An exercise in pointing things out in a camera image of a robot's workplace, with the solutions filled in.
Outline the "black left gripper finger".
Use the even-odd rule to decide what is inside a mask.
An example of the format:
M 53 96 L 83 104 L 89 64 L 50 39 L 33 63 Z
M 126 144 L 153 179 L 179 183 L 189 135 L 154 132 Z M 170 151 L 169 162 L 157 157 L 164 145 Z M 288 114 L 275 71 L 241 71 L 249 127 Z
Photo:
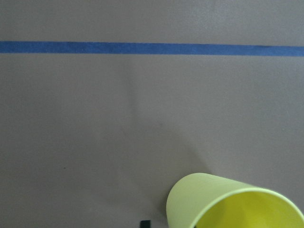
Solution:
M 150 220 L 142 220 L 140 222 L 140 228 L 151 228 L 151 221 Z

